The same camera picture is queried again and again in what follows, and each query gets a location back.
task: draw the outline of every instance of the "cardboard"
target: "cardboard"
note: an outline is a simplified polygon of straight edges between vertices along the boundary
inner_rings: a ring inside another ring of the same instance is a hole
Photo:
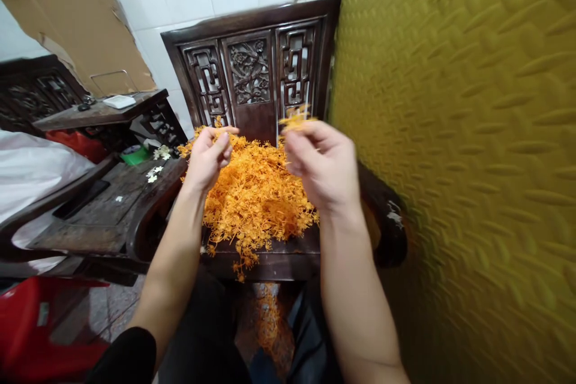
[[[95,97],[156,88],[116,0],[3,0],[22,29],[58,55]],[[125,70],[95,78],[90,76]]]

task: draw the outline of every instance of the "green object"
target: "green object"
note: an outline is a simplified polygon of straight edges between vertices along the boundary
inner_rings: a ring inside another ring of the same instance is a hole
[[[126,162],[126,165],[138,165],[147,160],[150,157],[150,153],[144,146],[135,145],[120,153],[120,157]]]

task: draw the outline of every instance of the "forearm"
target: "forearm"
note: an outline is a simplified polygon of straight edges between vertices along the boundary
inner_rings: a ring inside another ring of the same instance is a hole
[[[322,300],[345,378],[404,377],[360,203],[339,214],[321,214],[320,230]]]
[[[147,329],[156,339],[156,367],[178,327],[194,287],[205,198],[202,193],[184,188],[178,195],[129,325]]]

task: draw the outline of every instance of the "leg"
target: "leg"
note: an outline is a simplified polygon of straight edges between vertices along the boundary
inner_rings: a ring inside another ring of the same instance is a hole
[[[230,374],[237,383],[249,383],[234,333],[224,286],[201,266],[188,308],[160,365],[160,383],[227,382],[218,381],[221,374]]]
[[[292,327],[295,346],[287,382],[343,383],[324,318],[319,277],[304,286],[294,303],[288,322]]]

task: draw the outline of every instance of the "yellow wall panel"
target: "yellow wall panel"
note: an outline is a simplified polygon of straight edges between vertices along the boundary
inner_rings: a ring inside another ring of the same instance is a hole
[[[576,382],[576,0],[343,0],[332,122],[409,207],[413,382]]]

